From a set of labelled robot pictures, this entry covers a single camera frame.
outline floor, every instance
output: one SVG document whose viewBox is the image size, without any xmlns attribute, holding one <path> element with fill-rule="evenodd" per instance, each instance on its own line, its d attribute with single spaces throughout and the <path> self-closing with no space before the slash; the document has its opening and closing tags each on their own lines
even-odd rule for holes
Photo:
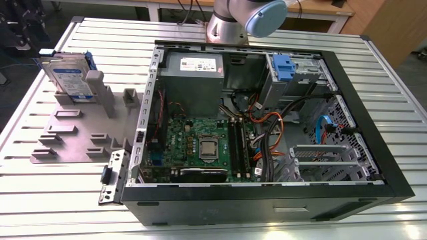
<svg viewBox="0 0 427 240">
<path fill-rule="evenodd" d="M 47 13 L 46 30 L 51 37 L 51 44 L 47 48 L 54 48 L 74 16 L 91 18 L 143 20 L 149 21 L 149 12 L 145 8 L 137 9 L 130 6 L 110 6 L 95 4 L 62 3 L 62 11 L 55 12 L 50 2 L 45 1 Z M 162 20 L 165 22 L 178 22 L 186 16 L 186 12 L 179 10 L 162 10 Z M 203 19 L 201 13 L 190 16 L 190 22 Z M 9 123 L 15 109 L 27 93 L 27 90 L 39 73 L 37 65 L 17 65 L 2 69 L 11 64 L 35 64 L 29 57 L 11 57 L 0 50 L 0 73 L 9 79 L 6 84 L 0 84 L 0 132 Z M 405 63 L 398 67 L 397 72 L 414 93 L 425 109 L 427 109 L 427 61 L 421 61 L 417 55 L 412 54 Z"/>
</svg>

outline hard drive label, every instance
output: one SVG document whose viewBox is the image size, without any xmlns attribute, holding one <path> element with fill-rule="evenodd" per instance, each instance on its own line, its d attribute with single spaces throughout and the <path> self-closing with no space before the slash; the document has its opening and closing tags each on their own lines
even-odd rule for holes
<svg viewBox="0 0 427 240">
<path fill-rule="evenodd" d="M 75 102 L 87 102 L 94 97 L 90 85 L 83 81 L 81 69 L 55 68 L 55 78 Z"/>
</svg>

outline cpu socket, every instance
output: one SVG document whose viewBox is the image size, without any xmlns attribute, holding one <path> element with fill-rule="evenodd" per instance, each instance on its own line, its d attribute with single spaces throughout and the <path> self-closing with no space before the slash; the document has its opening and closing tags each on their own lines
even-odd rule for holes
<svg viewBox="0 0 427 240">
<path fill-rule="evenodd" d="M 199 159 L 210 164 L 219 159 L 219 154 L 219 139 L 214 137 L 199 138 Z"/>
</svg>

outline slotted metal worktable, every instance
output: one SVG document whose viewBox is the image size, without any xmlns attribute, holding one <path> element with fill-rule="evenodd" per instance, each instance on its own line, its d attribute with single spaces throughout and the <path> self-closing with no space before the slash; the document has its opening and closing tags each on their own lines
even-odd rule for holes
<svg viewBox="0 0 427 240">
<path fill-rule="evenodd" d="M 155 39 L 205 42 L 205 28 L 86 18 L 70 24 L 57 50 L 89 49 L 113 91 L 143 92 Z M 0 135 L 0 237 L 427 238 L 427 114 L 371 42 L 355 35 L 278 31 L 267 38 L 251 37 L 250 44 L 337 53 L 417 196 L 339 222 L 145 227 L 125 206 L 98 206 L 103 163 L 31 164 L 57 105 L 57 88 L 41 71 Z"/>
</svg>

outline sticker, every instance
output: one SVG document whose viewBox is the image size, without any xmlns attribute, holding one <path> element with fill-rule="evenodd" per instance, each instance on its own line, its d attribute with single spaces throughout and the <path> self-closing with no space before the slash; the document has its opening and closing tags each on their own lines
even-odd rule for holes
<svg viewBox="0 0 427 240">
<path fill-rule="evenodd" d="M 81 69 L 55 68 L 55 78 L 75 102 L 89 102 L 94 93 L 90 85 L 83 81 L 85 74 Z"/>
<path fill-rule="evenodd" d="M 347 15 L 347 16 L 351 16 L 353 13 L 351 12 L 342 12 L 342 11 L 338 11 L 337 12 L 337 15 Z"/>
<path fill-rule="evenodd" d="M 183 57 L 179 69 L 182 71 L 217 72 L 217 60 L 214 58 Z"/>
<path fill-rule="evenodd" d="M 254 172 L 255 175 L 261 176 L 263 174 L 263 169 L 257 167 L 255 168 L 255 172 Z"/>
<path fill-rule="evenodd" d="M 255 106 L 259 110 L 262 110 L 262 108 L 263 108 L 263 105 L 262 105 L 258 101 L 254 103 L 254 106 Z"/>
</svg>

